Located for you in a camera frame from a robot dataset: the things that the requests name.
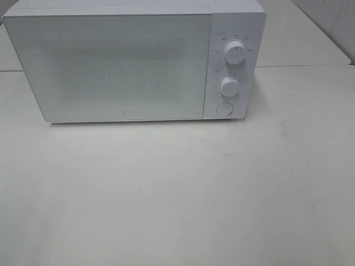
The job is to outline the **round door release button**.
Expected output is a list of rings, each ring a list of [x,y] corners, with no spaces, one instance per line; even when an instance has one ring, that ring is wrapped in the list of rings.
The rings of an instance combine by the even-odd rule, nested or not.
[[[216,111],[221,116],[230,116],[233,113],[233,105],[230,103],[221,103],[217,106]]]

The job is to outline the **white timer knob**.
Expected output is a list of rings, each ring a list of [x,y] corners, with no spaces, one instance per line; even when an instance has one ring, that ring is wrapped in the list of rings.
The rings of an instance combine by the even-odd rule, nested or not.
[[[237,79],[227,77],[221,80],[220,92],[222,96],[233,97],[240,91],[240,85]]]

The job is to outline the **white microwave door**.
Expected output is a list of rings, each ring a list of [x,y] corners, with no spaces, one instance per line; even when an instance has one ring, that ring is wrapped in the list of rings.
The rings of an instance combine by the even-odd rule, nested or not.
[[[208,14],[4,23],[47,122],[203,116]]]

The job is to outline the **upper white power knob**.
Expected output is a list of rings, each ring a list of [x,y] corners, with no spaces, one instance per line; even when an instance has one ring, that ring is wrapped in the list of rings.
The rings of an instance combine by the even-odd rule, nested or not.
[[[231,65],[238,65],[246,58],[246,47],[240,40],[228,42],[224,47],[225,60]]]

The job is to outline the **white microwave oven body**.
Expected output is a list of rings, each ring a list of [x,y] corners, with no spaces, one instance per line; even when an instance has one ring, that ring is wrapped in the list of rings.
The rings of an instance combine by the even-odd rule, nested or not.
[[[4,23],[7,17],[193,14],[210,16],[204,110],[200,119],[179,120],[242,119],[246,114],[266,22],[266,13],[257,1],[19,1],[6,11],[2,21]],[[229,64],[224,57],[225,45],[233,40],[240,40],[246,47],[246,58],[238,65]],[[220,92],[221,80],[227,77],[237,79],[240,85],[239,93],[233,97],[222,96]],[[233,113],[230,116],[221,116],[217,113],[216,108],[221,103],[233,105]]]

